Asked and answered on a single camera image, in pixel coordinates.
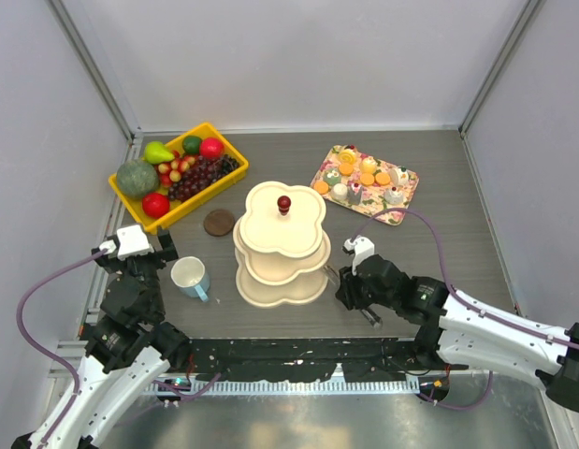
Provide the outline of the metal serving tongs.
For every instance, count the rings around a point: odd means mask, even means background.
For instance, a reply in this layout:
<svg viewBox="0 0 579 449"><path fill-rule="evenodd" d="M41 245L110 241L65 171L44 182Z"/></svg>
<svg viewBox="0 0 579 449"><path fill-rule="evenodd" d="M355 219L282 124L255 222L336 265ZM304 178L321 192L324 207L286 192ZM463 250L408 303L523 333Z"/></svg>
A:
<svg viewBox="0 0 579 449"><path fill-rule="evenodd" d="M323 267L323 272L325 273L325 275L327 276L327 278L332 282L332 284L339 288L340 287L340 276L339 273L337 272L337 270L330 264L330 263L326 263ZM370 308L366 308L363 310L360 310L361 314L367 319L367 321L369 322L369 324L376 330L379 330L382 328L383 326L383 320L382 318L375 313L373 310L371 310Z"/></svg>

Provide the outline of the yellow swiss roll cake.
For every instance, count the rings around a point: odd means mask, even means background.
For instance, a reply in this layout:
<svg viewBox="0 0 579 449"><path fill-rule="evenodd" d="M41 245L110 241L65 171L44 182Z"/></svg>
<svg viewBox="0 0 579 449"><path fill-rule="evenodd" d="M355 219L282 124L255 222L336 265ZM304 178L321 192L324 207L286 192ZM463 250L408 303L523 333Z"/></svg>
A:
<svg viewBox="0 0 579 449"><path fill-rule="evenodd" d="M341 164L353 165L356 161L357 149L353 145L345 145L338 154Z"/></svg>

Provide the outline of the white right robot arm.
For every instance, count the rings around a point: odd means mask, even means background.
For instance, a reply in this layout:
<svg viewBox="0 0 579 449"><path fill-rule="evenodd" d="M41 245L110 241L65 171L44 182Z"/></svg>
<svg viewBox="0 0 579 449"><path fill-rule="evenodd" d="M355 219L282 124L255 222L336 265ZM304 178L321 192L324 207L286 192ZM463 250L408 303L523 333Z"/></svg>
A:
<svg viewBox="0 0 579 449"><path fill-rule="evenodd" d="M470 297L445 282L408 276L375 254L339 271L336 298L349 310L386 307L419 330L414 361L495 371L542 390L579 413L579 323L531 321Z"/></svg>

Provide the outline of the grey slice cake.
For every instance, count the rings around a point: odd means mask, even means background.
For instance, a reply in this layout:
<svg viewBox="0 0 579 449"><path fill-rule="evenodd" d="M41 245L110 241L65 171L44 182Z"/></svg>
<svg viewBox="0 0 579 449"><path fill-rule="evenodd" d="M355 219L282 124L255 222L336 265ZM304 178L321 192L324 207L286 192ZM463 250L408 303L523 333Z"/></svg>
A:
<svg viewBox="0 0 579 449"><path fill-rule="evenodd" d="M363 187L360 183L354 182L348 185L347 191L347 202L352 205L356 206L359 205L362 198Z"/></svg>

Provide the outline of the cream three-tier cake stand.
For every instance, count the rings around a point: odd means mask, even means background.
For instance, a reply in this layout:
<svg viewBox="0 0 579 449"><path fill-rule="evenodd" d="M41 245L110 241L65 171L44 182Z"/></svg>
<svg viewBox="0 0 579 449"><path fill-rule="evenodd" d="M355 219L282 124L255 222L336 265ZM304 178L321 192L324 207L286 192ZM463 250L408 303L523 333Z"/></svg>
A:
<svg viewBox="0 0 579 449"><path fill-rule="evenodd" d="M250 190L233 230L236 287L247 303L306 305L324 293L331 255L325 217L326 204L310 187L265 181Z"/></svg>

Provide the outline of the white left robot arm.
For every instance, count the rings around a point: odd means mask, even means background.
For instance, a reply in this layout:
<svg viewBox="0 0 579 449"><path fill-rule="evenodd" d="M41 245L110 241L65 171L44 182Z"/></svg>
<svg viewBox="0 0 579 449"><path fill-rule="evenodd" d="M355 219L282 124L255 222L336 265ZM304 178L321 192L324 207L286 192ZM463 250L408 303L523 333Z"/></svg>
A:
<svg viewBox="0 0 579 449"><path fill-rule="evenodd" d="M158 272L178 259L169 232L158 230L155 250L138 224L122 227L92 250L89 261L114 275L100 305L102 317L85 331L77 367L34 340L16 312L22 336L67 369L72 381L39 428L15 448L98 448L140 394L166 371L189 363L187 336L166 321Z"/></svg>

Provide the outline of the white swiss roll cake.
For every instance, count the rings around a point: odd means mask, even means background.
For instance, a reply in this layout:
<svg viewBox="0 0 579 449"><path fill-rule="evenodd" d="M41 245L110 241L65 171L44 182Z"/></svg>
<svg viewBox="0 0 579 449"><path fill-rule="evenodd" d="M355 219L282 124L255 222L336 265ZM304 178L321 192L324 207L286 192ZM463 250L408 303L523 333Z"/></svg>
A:
<svg viewBox="0 0 579 449"><path fill-rule="evenodd" d="M391 183L394 186L404 186L409 182L409 172L406 167L391 167L388 171Z"/></svg>

